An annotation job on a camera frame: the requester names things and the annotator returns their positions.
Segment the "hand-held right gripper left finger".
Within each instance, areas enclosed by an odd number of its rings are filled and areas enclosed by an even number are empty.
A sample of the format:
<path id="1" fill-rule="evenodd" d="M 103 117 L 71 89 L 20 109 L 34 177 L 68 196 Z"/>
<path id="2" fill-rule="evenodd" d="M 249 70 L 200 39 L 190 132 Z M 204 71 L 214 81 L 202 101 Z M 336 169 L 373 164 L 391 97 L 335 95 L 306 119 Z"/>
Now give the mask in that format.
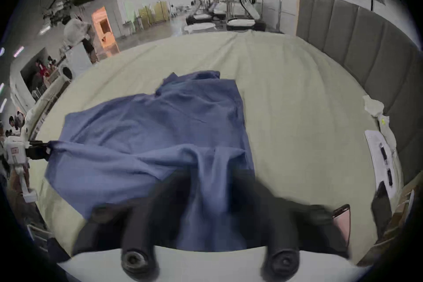
<path id="1" fill-rule="evenodd" d="M 130 278 L 154 281 L 159 274 L 154 246 L 176 248 L 192 184 L 191 174 L 177 171 L 145 197 L 95 206 L 77 235 L 72 255 L 120 249 L 121 267 Z"/>

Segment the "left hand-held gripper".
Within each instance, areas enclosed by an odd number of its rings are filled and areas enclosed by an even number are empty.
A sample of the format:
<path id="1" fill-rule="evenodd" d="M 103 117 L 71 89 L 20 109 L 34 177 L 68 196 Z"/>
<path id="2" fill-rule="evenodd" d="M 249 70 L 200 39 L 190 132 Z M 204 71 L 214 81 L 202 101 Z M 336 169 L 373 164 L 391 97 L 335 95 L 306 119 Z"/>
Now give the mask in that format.
<path id="1" fill-rule="evenodd" d="M 10 136 L 4 143 L 6 159 L 11 169 L 17 174 L 18 182 L 26 203 L 37 201 L 37 193 L 30 189 L 26 180 L 26 172 L 29 172 L 29 160 L 50 160 L 53 143 L 42 141 L 28 141 L 24 137 Z"/>

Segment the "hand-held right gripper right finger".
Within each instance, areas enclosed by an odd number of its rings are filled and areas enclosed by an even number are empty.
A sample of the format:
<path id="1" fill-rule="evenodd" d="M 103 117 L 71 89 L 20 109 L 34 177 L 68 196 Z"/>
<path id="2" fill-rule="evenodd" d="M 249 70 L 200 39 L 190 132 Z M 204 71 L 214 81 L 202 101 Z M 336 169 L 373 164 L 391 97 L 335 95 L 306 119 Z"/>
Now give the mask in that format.
<path id="1" fill-rule="evenodd" d="M 349 258 L 347 241 L 325 207 L 276 197 L 250 175 L 232 175 L 230 215 L 247 249 L 267 248 L 265 281 L 291 279 L 300 267 L 300 251 Z"/>

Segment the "person's left hand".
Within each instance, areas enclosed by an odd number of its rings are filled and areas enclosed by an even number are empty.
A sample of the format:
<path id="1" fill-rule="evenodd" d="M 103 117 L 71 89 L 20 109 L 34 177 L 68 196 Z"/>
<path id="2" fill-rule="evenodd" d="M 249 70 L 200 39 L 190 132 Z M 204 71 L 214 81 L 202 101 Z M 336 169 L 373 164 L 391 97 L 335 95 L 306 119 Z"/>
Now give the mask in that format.
<path id="1" fill-rule="evenodd" d="M 10 171 L 10 176 L 7 184 L 7 191 L 22 194 L 22 187 L 20 183 L 19 174 L 16 173 L 15 169 L 11 169 Z"/>

